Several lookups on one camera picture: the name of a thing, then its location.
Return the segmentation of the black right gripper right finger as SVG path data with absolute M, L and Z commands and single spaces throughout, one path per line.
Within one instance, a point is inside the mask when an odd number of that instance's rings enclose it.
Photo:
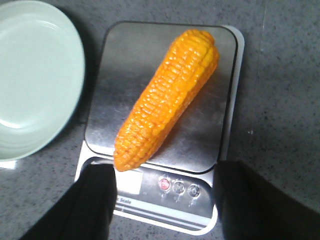
M 214 167 L 214 197 L 226 240 L 318 240 L 320 215 L 240 161 Z

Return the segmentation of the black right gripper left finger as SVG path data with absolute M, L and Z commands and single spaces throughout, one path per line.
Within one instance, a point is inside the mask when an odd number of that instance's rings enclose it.
M 106 240 L 117 199 L 114 167 L 90 164 L 23 240 Z

